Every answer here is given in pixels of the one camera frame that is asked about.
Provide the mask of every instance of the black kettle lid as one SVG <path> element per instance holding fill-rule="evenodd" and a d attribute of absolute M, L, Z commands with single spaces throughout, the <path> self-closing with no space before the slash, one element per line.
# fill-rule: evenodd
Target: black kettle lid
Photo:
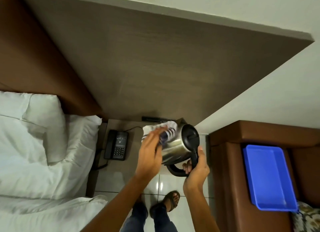
<path fill-rule="evenodd" d="M 198 131 L 190 124 L 182 127 L 181 138 L 185 147 L 190 151 L 197 151 L 200 145 Z"/>

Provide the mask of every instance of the brown headboard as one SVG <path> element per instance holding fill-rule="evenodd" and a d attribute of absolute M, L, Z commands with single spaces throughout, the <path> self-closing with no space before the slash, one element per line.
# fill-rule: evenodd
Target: brown headboard
<path fill-rule="evenodd" d="M 54 94 L 67 114 L 105 117 L 22 0 L 0 0 L 0 90 Z"/>

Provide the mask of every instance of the leg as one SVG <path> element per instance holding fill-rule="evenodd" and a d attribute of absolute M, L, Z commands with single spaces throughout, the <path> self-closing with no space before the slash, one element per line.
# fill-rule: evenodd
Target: leg
<path fill-rule="evenodd" d="M 121 232 L 143 232 L 148 216 L 148 210 L 142 201 L 138 201 L 132 208 L 132 214 L 124 222 Z"/>
<path fill-rule="evenodd" d="M 154 219 L 155 232 L 177 232 L 174 223 L 170 221 L 167 212 L 177 207 L 180 194 L 177 191 L 168 193 L 162 202 L 150 209 L 150 215 Z"/>

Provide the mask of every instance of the kettle handle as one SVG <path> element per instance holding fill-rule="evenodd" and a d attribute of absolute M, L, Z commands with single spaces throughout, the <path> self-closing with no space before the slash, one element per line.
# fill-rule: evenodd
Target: kettle handle
<path fill-rule="evenodd" d="M 196 165 L 198 164 L 198 151 L 197 150 L 191 152 L 190 159 L 191 159 L 192 169 L 194 169 L 196 167 Z M 170 173 L 173 174 L 174 176 L 178 176 L 178 177 L 188 177 L 189 176 L 189 174 L 186 174 L 186 172 L 183 169 L 177 168 L 177 166 L 175 166 L 174 164 L 167 165 L 167 168 L 170 171 Z"/>

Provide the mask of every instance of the striped cloth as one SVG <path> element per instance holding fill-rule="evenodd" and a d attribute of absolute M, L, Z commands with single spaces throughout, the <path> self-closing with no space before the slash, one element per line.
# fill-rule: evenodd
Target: striped cloth
<path fill-rule="evenodd" d="M 175 137 L 175 134 L 176 134 L 176 131 L 178 128 L 177 123 L 175 123 L 174 121 L 167 121 L 165 123 L 161 123 L 161 124 L 154 125 L 154 126 L 144 126 L 142 128 L 143 129 L 143 137 L 142 137 L 141 142 L 143 142 L 143 140 L 148 136 L 148 134 L 151 131 L 155 130 L 158 127 L 163 127 L 163 126 L 167 126 L 168 130 L 161 133 L 160 141 L 159 141 L 160 144 L 163 145 L 164 143 L 171 141 Z"/>

